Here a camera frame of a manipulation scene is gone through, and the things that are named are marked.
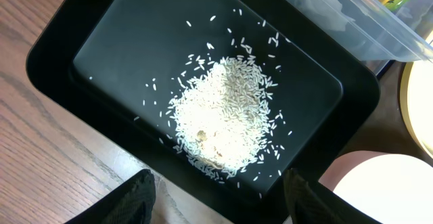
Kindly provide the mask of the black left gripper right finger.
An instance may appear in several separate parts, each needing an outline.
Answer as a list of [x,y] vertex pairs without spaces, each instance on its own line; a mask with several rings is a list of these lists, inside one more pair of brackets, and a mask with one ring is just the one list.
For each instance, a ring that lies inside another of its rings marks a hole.
[[367,216],[317,182],[308,182],[296,169],[283,174],[286,206],[293,223],[375,224]]

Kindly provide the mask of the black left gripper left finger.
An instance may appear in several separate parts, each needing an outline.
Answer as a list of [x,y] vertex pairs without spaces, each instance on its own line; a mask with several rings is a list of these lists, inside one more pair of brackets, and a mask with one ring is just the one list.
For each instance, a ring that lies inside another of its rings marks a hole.
[[155,177],[143,169],[66,224],[150,224]]

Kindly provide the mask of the white bowl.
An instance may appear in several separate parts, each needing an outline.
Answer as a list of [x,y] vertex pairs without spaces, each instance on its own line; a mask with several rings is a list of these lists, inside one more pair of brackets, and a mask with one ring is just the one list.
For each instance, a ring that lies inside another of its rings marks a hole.
[[381,223],[432,223],[432,167],[418,158],[350,152],[335,159],[319,182]]

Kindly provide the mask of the rice pile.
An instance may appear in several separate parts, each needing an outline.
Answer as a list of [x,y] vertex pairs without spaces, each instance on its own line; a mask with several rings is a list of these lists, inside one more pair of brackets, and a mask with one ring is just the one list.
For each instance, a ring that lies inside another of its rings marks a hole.
[[218,183],[262,170],[289,39],[239,8],[107,11],[74,59],[117,109]]

